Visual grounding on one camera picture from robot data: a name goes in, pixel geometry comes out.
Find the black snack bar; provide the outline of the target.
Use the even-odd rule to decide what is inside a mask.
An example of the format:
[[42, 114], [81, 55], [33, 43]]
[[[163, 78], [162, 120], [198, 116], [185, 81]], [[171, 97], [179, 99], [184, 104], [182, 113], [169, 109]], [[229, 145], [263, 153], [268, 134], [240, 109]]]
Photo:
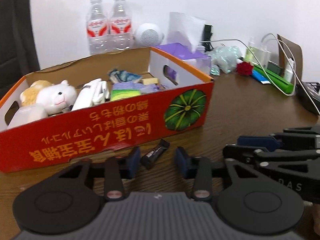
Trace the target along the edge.
[[157, 159], [169, 148], [170, 143], [161, 139], [160, 142], [151, 149], [148, 153], [142, 156], [140, 163], [147, 169], [150, 170], [154, 167]]

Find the green snack packet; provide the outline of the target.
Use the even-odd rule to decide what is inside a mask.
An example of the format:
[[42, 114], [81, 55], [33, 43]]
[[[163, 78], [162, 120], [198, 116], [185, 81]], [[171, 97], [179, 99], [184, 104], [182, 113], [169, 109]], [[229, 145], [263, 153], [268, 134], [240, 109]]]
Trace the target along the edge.
[[110, 101], [122, 100], [140, 95], [141, 92], [138, 89], [116, 89], [112, 90]]

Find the yellow sponge block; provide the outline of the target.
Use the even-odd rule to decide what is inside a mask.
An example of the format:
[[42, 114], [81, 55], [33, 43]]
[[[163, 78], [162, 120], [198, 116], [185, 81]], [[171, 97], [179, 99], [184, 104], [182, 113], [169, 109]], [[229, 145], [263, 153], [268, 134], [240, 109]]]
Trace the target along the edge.
[[158, 79], [156, 77], [145, 78], [141, 80], [141, 83], [145, 86], [147, 85], [157, 85]]

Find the blue white tube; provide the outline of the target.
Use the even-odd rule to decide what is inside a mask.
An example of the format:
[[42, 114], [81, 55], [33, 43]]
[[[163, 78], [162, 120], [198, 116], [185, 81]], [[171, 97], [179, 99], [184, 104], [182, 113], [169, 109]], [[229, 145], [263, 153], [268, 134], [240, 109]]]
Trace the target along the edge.
[[256, 70], [252, 70], [252, 74], [251, 77], [253, 77], [253, 79], [257, 80], [259, 83], [263, 84], [263, 85], [268, 85], [270, 84], [270, 81], [268, 81], [268, 79], [266, 77], [264, 77], [263, 75], [261, 75], [259, 72], [257, 72]]

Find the right water bottle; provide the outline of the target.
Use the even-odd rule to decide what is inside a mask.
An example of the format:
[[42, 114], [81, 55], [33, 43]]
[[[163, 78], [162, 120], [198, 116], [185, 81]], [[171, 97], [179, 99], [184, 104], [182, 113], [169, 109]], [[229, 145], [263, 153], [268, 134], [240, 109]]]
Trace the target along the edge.
[[132, 17], [127, 0], [114, 0], [110, 17], [110, 34], [114, 50], [131, 47]]

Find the white folded device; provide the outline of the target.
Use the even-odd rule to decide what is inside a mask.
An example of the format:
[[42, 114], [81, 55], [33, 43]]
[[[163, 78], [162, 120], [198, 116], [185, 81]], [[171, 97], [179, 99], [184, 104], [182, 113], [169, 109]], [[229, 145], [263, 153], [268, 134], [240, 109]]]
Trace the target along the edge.
[[95, 79], [83, 85], [71, 111], [96, 106], [109, 100], [107, 81]]

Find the iridescent plastic wrap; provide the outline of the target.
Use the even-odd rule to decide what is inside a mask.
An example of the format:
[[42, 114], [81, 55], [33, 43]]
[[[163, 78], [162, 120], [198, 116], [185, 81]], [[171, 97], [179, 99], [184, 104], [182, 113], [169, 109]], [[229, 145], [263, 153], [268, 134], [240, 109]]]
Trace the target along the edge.
[[219, 46], [207, 53], [211, 58], [210, 74], [220, 75], [222, 71], [229, 74], [236, 69], [238, 58], [242, 57], [240, 48], [237, 46]]

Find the small green bottle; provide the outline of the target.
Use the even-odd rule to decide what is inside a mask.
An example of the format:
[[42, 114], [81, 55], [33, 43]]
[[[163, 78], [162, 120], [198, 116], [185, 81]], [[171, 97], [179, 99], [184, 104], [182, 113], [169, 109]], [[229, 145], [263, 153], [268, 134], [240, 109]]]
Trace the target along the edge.
[[248, 63], [251, 63], [254, 59], [253, 53], [254, 53], [254, 37], [250, 37], [244, 60]]

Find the yellow plush hamster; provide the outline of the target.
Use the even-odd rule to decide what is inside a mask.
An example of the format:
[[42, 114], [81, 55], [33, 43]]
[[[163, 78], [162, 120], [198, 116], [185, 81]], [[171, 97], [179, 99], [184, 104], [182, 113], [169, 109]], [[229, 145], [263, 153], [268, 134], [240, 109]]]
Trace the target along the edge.
[[47, 80], [37, 80], [29, 88], [20, 94], [22, 106], [33, 105], [36, 102], [38, 93], [46, 87], [52, 86], [53, 83]]

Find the left water bottle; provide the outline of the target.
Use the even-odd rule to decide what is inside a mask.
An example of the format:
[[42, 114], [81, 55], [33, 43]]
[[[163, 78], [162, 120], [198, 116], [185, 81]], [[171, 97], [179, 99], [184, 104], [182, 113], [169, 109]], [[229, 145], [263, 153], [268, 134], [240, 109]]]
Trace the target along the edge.
[[103, 0], [90, 0], [86, 20], [86, 33], [91, 55], [108, 51], [108, 18], [103, 9]]

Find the green box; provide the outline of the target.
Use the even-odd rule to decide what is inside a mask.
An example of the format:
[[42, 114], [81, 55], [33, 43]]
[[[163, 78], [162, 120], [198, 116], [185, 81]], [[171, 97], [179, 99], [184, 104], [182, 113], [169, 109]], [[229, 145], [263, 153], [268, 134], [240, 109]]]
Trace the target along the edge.
[[285, 94], [291, 94], [293, 92], [294, 86], [292, 83], [286, 81], [281, 76], [275, 74], [270, 70], [264, 70], [259, 65], [254, 65], [253, 70], [262, 75], [265, 79], [267, 79], [270, 84], [276, 85], [282, 92]]

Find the red rose ornament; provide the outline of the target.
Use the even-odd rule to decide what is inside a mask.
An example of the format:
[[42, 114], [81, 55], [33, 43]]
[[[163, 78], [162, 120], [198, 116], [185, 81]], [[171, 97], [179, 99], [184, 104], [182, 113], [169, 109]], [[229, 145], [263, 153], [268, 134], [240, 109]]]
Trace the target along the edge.
[[254, 66], [251, 65], [249, 62], [242, 61], [236, 65], [236, 72], [239, 75], [243, 76], [251, 76], [253, 72]]

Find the black paper bag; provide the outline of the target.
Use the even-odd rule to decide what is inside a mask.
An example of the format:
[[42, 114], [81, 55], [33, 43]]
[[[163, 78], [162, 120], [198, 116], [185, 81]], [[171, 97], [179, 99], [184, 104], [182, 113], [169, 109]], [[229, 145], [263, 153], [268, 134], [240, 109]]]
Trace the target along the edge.
[[1, 97], [26, 74], [40, 70], [30, 0], [1, 0]]

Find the starry night tissue pack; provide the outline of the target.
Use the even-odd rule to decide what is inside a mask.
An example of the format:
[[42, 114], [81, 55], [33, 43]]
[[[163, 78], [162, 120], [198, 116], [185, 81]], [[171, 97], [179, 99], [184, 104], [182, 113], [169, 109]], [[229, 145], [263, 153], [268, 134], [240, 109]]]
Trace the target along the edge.
[[127, 72], [126, 70], [113, 69], [110, 72], [108, 72], [108, 76], [110, 81], [112, 81], [112, 83], [124, 83], [124, 82], [139, 83], [142, 80], [141, 75]]

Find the white round speaker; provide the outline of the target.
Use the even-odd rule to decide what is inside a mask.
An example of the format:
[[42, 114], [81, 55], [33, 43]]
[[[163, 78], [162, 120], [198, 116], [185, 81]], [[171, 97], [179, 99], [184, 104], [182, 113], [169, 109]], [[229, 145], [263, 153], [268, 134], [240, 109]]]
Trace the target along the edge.
[[163, 42], [164, 34], [158, 25], [143, 23], [136, 29], [134, 39], [138, 47], [156, 47]]

